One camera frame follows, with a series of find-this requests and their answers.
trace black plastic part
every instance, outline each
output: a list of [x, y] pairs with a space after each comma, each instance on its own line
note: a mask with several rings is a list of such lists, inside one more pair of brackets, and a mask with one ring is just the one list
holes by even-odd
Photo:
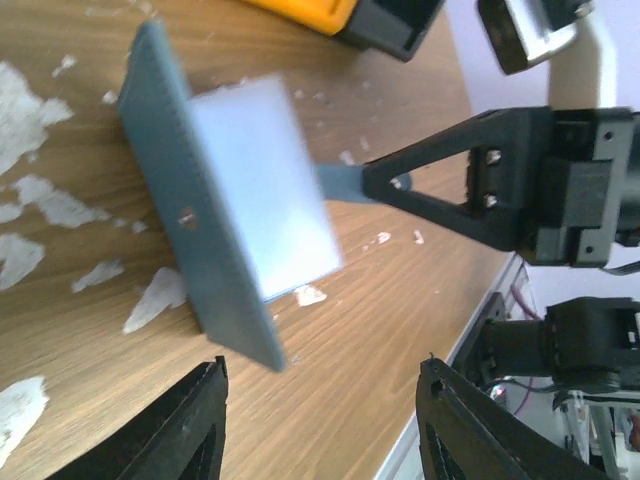
[[[636, 121], [624, 108], [487, 112], [367, 164], [363, 191], [489, 247], [515, 250], [533, 265], [604, 267], [611, 244], [621, 240]], [[390, 183], [467, 150], [464, 205]], [[637, 170], [634, 164], [630, 182], [640, 165]], [[632, 239], [640, 238], [633, 216], [640, 201], [634, 193], [624, 198], [631, 209], [627, 223], [638, 226]]]
[[551, 366], [544, 355], [543, 335], [544, 322], [537, 320], [486, 324], [482, 329], [482, 346], [494, 365], [491, 376], [551, 376]]
[[640, 332], [636, 313], [640, 303], [629, 298], [583, 297], [549, 307], [545, 323], [556, 382], [588, 393], [594, 380], [620, 388], [620, 374], [640, 376]]
[[408, 62], [443, 4], [444, 0], [359, 0], [336, 35], [360, 48], [373, 47]]
[[500, 68], [513, 75], [531, 67], [527, 52], [518, 36], [516, 22], [505, 0], [478, 0], [478, 15]]
[[541, 0], [551, 28], [560, 30], [578, 19], [576, 11], [587, 0]]
[[[555, 112], [552, 148], [541, 159], [537, 179], [537, 226], [524, 233], [533, 248], [520, 252], [527, 261], [606, 265], [618, 231], [634, 124], [633, 113], [624, 108]], [[561, 183], [552, 165], [567, 163], [573, 170]], [[566, 206], [552, 203], [554, 188], [565, 192], [556, 199], [564, 195]], [[561, 224], [547, 221], [558, 209], [566, 214]], [[594, 226], [594, 216], [599, 225]]]
[[538, 435], [437, 358], [420, 366], [420, 454], [433, 480], [605, 480]]
[[469, 382], [480, 387], [495, 377], [489, 374], [494, 364], [484, 349], [482, 330], [485, 325], [507, 321], [504, 298], [498, 292], [491, 294], [482, 307], [476, 322], [465, 336], [451, 366]]
[[228, 391], [224, 357], [202, 363], [49, 480], [216, 480]]
[[[371, 198], [437, 223], [502, 251], [521, 250], [525, 208], [535, 196], [537, 162], [551, 148], [550, 108], [496, 110], [375, 160], [363, 172], [363, 191]], [[417, 191], [401, 191], [391, 179], [469, 150], [467, 203], [454, 205]], [[495, 165], [486, 161], [499, 151]], [[485, 197], [495, 195], [492, 208]]]
[[618, 241], [626, 247], [637, 247], [640, 242], [640, 114], [635, 113], [633, 120], [633, 144], [618, 218]]

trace white wall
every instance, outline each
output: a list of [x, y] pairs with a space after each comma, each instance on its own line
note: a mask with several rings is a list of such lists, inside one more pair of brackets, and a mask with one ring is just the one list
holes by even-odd
[[[474, 114], [546, 103], [546, 64], [506, 77], [478, 18], [475, 0], [447, 0], [449, 20]], [[596, 8], [618, 49], [618, 105], [640, 110], [640, 1], [598, 0]], [[610, 265], [640, 260], [640, 248], [613, 249]], [[598, 270], [529, 268], [538, 308], [577, 296], [640, 300], [640, 274], [612, 277]]]

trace wooden table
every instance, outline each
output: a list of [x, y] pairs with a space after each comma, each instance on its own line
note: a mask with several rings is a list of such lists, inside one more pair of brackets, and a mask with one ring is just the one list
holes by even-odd
[[[46, 477], [217, 354], [227, 356], [231, 381], [223, 478], [371, 478], [414, 408], [419, 362], [448, 354], [503, 256], [390, 208], [330, 203], [347, 267], [316, 284], [326, 301], [302, 308], [287, 296], [272, 305], [296, 359], [284, 374], [208, 342], [187, 305], [123, 336], [141, 289], [174, 259], [115, 109], [101, 99], [119, 90], [135, 30], [156, 12], [196, 93], [282, 72], [304, 97], [295, 105], [318, 162], [338, 162], [345, 150], [365, 162], [469, 115], [444, 14], [405, 65], [233, 0], [0, 2], [0, 60], [75, 113], [48, 129], [37, 162], [23, 158], [0, 185], [37, 174], [149, 225], [137, 235], [111, 222], [67, 229], [33, 207], [0, 224], [47, 252], [0, 292], [0, 390], [43, 375], [50, 397], [0, 478]], [[67, 54], [77, 64], [53, 78]], [[460, 198], [464, 168], [454, 158], [421, 169], [417, 185]], [[15, 195], [0, 192], [0, 204]], [[391, 239], [378, 245], [382, 231]], [[72, 281], [112, 258], [124, 274], [71, 293]]]

